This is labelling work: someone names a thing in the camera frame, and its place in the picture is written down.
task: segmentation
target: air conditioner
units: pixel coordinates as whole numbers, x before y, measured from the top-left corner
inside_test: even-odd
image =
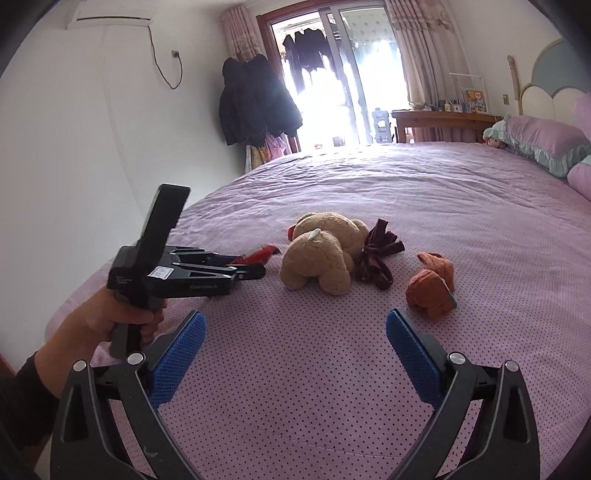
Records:
[[[152,23],[157,0],[78,0],[68,28]]]

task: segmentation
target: floral curtain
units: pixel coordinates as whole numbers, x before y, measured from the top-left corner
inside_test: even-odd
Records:
[[[261,52],[251,16],[243,5],[226,10],[222,14],[222,25],[230,55],[237,61],[252,60]]]
[[[470,73],[460,38],[440,0],[386,0],[411,103],[462,98],[451,73]],[[417,141],[474,141],[459,129],[415,129]]]

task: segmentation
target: polka dot fabric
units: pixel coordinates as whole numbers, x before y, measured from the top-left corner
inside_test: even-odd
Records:
[[[230,296],[170,301],[163,332],[191,309],[207,318],[201,350],[160,407],[197,470],[206,479],[387,479],[431,414],[386,338],[386,316],[398,307],[448,351],[520,364],[543,477],[551,473],[591,414],[591,203],[527,159],[482,145],[380,146],[273,161],[188,208],[170,243],[284,250],[300,215],[327,210],[369,226],[390,222],[406,246],[386,260],[390,290],[354,283],[332,297],[310,283],[288,291],[274,257],[264,279]],[[458,308],[435,323],[404,297],[419,251],[440,252],[456,269]],[[95,363],[109,361],[106,352]],[[473,405],[442,472],[459,461],[477,413]],[[149,472],[129,426],[120,428]]]

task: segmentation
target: white label sticker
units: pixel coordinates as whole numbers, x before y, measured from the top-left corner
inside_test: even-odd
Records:
[[[160,278],[161,280],[166,280],[170,274],[174,272],[173,268],[170,267],[156,267],[152,270],[152,273],[148,275],[149,277]]]

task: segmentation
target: pillow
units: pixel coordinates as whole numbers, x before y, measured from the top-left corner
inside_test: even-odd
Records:
[[[569,172],[569,185],[591,202],[591,156]]]
[[[591,142],[580,129],[555,120],[515,116],[487,128],[484,136],[506,143],[514,153],[533,158],[556,177],[566,177],[571,168],[591,154]]]
[[[591,140],[591,93],[583,95],[574,106],[574,114],[581,130]]]

